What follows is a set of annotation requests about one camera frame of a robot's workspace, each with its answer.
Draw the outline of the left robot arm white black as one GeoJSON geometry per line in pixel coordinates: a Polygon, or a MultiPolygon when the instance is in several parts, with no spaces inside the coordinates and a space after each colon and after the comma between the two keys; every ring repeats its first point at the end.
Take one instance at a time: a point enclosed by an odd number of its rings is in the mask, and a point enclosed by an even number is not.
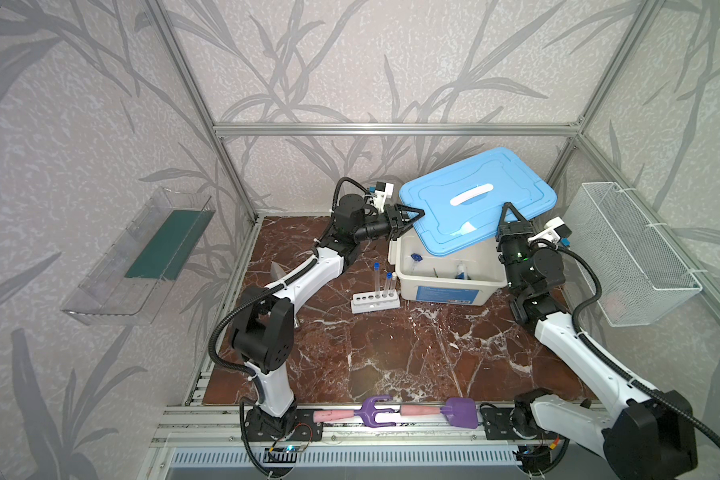
{"type": "Polygon", "coordinates": [[[240,305],[213,329],[207,344],[213,364],[246,375],[258,399],[254,409],[280,423],[296,410],[286,361],[294,345],[296,314],[322,287],[344,274],[366,241],[396,240],[425,211],[390,203],[391,183],[365,187],[342,177],[331,201],[326,227],[313,241],[310,256],[293,271],[263,288],[251,287],[240,305]]]}

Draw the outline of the white test tube rack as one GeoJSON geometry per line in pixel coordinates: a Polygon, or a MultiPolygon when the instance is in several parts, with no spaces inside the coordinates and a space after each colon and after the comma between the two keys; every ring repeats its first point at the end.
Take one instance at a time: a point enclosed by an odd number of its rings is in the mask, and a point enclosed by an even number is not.
{"type": "Polygon", "coordinates": [[[353,295],[350,306],[355,315],[391,310],[400,307],[400,298],[397,291],[389,295],[380,293],[379,296],[375,292],[357,293],[353,295]]]}

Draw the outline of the blue plastic bin lid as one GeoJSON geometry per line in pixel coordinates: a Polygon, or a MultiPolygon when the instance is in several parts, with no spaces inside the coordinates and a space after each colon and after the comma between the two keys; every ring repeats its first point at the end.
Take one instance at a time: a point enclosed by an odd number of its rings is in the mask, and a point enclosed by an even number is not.
{"type": "Polygon", "coordinates": [[[494,148],[405,183],[404,205],[424,216],[414,229],[425,249],[444,257],[497,235],[507,202],[531,220],[550,211],[557,194],[507,148],[494,148]]]}

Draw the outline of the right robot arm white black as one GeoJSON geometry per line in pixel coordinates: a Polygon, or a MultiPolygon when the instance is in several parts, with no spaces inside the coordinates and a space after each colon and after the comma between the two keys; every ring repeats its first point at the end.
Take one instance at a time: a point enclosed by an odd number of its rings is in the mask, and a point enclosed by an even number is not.
{"type": "Polygon", "coordinates": [[[518,397],[515,410],[536,428],[551,431],[603,458],[620,479],[675,479],[698,465],[696,436],[720,451],[720,435],[697,419],[678,392],[662,392],[602,348],[580,325],[583,311],[602,296],[593,268],[565,246],[568,226],[559,218],[535,232],[510,202],[503,204],[496,235],[515,321],[557,355],[604,407],[597,413],[538,389],[518,397]],[[595,291],[573,310],[552,294],[565,282],[564,257],[590,275],[595,291]]]}

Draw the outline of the white plastic storage bin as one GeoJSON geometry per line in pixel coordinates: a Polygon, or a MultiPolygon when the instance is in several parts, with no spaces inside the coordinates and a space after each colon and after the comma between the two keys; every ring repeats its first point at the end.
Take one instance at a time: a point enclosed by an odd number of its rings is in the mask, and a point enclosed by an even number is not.
{"type": "Polygon", "coordinates": [[[400,293],[408,301],[481,306],[507,286],[505,269],[498,260],[497,242],[489,238],[448,256],[431,255],[416,232],[389,243],[388,262],[395,267],[400,293]],[[423,261],[415,264],[410,255],[423,261]],[[455,278],[457,265],[466,266],[470,280],[455,278]]]}

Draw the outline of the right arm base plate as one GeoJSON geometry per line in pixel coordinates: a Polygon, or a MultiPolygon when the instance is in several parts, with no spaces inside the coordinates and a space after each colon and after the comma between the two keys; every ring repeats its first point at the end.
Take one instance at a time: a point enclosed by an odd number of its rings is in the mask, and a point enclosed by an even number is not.
{"type": "Polygon", "coordinates": [[[550,443],[560,436],[541,429],[523,410],[482,403],[478,408],[487,440],[540,441],[550,443]]]}

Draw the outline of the white bottle blue label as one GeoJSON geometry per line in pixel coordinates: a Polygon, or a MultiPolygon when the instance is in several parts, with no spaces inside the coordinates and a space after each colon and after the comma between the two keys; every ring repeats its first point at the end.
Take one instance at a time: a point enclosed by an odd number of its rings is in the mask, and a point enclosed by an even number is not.
{"type": "Polygon", "coordinates": [[[470,277],[467,273],[466,266],[463,263],[459,263],[457,265],[455,278],[459,279],[459,280],[467,280],[467,281],[470,280],[470,277]]]}

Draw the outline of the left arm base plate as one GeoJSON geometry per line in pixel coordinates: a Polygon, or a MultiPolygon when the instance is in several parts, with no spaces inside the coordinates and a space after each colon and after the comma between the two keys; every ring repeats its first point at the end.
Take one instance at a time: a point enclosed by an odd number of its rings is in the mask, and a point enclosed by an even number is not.
{"type": "Polygon", "coordinates": [[[243,421],[249,441],[264,442],[289,438],[297,441],[320,441],[324,427],[313,419],[314,410],[297,410],[282,419],[270,417],[258,411],[248,411],[243,421]]]}

